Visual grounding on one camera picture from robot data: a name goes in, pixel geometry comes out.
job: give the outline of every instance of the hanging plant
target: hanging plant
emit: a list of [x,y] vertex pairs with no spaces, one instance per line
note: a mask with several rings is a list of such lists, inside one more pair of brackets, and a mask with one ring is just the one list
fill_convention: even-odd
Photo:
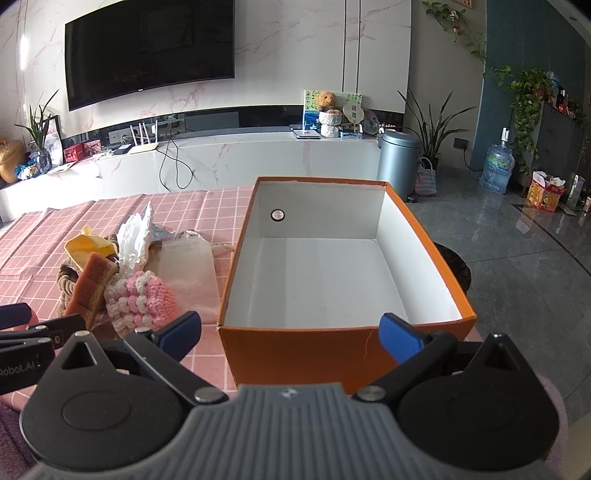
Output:
[[513,95],[511,109],[513,111],[512,130],[513,153],[520,172],[527,172],[523,153],[529,152],[538,158],[538,149],[531,134],[542,116],[544,95],[551,90],[551,82],[543,69],[532,68],[514,71],[510,66],[503,69],[492,69],[491,73],[498,77],[498,86]]
[[583,106],[578,100],[569,98],[569,111],[574,114],[573,122],[579,127],[587,129],[587,115],[583,110]]
[[432,15],[445,31],[453,32],[453,41],[470,49],[470,54],[486,64],[486,41],[484,34],[474,33],[465,17],[466,9],[455,10],[448,4],[424,0],[426,14]]

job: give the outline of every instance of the plastic bag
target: plastic bag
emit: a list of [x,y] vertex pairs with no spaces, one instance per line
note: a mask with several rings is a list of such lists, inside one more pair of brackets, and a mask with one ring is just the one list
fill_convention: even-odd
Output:
[[41,171],[37,166],[37,162],[32,158],[28,158],[26,163],[17,165],[14,174],[19,180],[28,180],[41,175]]
[[172,240],[174,236],[174,233],[171,233],[158,225],[154,225],[153,223],[150,224],[151,243]]
[[195,310],[215,323],[220,307],[212,245],[201,235],[162,242],[158,276],[172,290],[180,312]]
[[144,217],[134,213],[117,232],[119,244],[119,273],[125,276],[144,269],[148,261],[152,204],[148,203]]

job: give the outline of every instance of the teal wall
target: teal wall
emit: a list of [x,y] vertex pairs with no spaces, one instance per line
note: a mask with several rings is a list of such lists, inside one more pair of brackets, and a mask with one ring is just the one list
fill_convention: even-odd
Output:
[[[585,43],[546,0],[486,0],[487,65],[552,70],[568,94],[584,97]],[[498,143],[511,115],[511,97],[484,81],[471,168],[482,168],[489,146]]]

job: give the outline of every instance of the box hole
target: box hole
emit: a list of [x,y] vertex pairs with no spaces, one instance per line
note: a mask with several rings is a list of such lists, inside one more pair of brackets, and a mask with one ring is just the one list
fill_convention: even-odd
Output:
[[285,212],[283,210],[275,209],[271,212],[271,219],[274,222],[281,222],[285,218]]

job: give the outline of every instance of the pink crocheted item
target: pink crocheted item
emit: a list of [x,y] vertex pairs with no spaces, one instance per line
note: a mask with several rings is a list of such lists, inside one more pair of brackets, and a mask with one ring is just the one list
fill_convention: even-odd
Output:
[[168,285],[153,272],[117,274],[105,288],[106,307],[113,327],[124,337],[135,327],[157,330],[178,316],[178,305]]

